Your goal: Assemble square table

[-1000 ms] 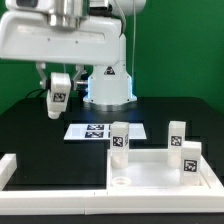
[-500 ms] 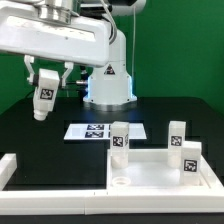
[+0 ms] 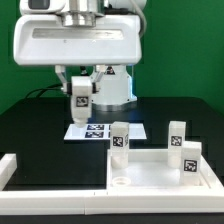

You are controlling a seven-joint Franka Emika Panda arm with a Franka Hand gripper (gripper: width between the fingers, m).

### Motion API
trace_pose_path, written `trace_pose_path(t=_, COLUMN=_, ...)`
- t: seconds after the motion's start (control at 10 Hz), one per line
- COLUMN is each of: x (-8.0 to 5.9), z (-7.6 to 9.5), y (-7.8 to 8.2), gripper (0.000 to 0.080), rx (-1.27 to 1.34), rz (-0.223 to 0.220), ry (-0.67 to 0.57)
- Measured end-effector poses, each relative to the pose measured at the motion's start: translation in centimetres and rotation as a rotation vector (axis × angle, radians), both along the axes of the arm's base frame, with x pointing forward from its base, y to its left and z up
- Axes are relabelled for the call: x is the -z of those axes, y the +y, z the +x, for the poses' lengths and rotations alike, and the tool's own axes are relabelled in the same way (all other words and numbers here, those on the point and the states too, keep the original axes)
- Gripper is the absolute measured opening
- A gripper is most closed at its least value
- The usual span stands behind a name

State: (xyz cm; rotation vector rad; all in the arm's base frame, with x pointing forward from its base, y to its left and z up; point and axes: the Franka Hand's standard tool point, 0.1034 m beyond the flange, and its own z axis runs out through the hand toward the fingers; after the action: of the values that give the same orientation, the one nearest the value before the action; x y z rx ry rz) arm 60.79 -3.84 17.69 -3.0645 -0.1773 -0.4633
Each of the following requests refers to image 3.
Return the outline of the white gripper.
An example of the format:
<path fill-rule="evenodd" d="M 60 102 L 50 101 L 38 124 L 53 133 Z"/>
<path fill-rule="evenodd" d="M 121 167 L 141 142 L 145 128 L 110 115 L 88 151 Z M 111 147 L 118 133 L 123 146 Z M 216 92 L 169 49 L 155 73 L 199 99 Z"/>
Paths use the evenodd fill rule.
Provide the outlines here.
<path fill-rule="evenodd" d="M 104 65 L 141 59 L 143 0 L 20 0 L 13 56 L 19 65 L 56 65 L 62 91 L 72 94 L 65 66 L 96 65 L 92 93 Z"/>

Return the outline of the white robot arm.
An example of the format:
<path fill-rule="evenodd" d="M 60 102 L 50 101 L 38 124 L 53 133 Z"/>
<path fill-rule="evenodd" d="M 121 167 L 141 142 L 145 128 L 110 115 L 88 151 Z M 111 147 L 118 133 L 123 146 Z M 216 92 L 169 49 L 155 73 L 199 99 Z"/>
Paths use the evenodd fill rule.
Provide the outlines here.
<path fill-rule="evenodd" d="M 92 66 L 93 106 L 116 111 L 136 102 L 126 68 L 142 56 L 147 0 L 20 0 L 13 56 L 23 66 Z"/>

